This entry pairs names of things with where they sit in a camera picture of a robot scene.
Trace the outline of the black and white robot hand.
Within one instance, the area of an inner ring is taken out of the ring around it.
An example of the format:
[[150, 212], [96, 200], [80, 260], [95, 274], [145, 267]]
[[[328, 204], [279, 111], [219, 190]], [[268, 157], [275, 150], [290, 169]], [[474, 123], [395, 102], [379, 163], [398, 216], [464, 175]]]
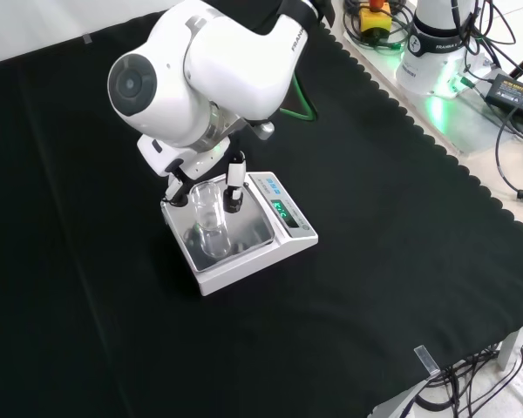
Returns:
[[[138, 148], [144, 160], [156, 175], [167, 180], [162, 201], [174, 207], [187, 204], [188, 194], [199, 178], [214, 168], [230, 146], [231, 139], [228, 137], [206, 152], [197, 152], [191, 147], [172, 147], [147, 135], [142, 135], [138, 141]], [[228, 161], [226, 189], [223, 192], [225, 212], [240, 211], [245, 178], [245, 154], [241, 151], [232, 152]]]

